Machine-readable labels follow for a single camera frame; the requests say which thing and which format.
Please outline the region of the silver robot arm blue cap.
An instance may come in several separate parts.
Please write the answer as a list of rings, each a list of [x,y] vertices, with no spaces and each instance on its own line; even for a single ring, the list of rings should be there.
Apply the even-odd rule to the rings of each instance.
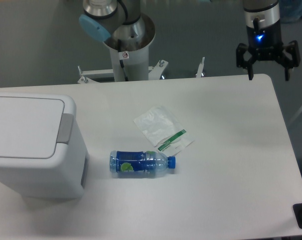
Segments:
[[[114,80],[117,82],[157,80],[167,62],[149,69],[149,45],[155,38],[154,22],[141,13],[138,0],[86,0],[79,17],[83,31],[102,42],[110,51]],[[248,44],[236,48],[236,65],[253,79],[256,61],[275,61],[289,71],[300,64],[297,41],[284,45],[281,38],[279,2],[243,1]]]

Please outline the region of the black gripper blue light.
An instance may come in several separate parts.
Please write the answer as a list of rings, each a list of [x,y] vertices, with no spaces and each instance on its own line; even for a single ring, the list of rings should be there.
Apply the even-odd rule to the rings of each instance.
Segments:
[[[284,67],[285,81],[289,81],[290,72],[300,64],[299,46],[296,40],[284,45],[281,39],[280,23],[262,28],[258,33],[251,27],[246,27],[248,43],[240,43],[236,48],[236,65],[247,70],[249,80],[253,79],[253,64],[258,61],[275,60]],[[251,57],[244,59],[245,53]]]

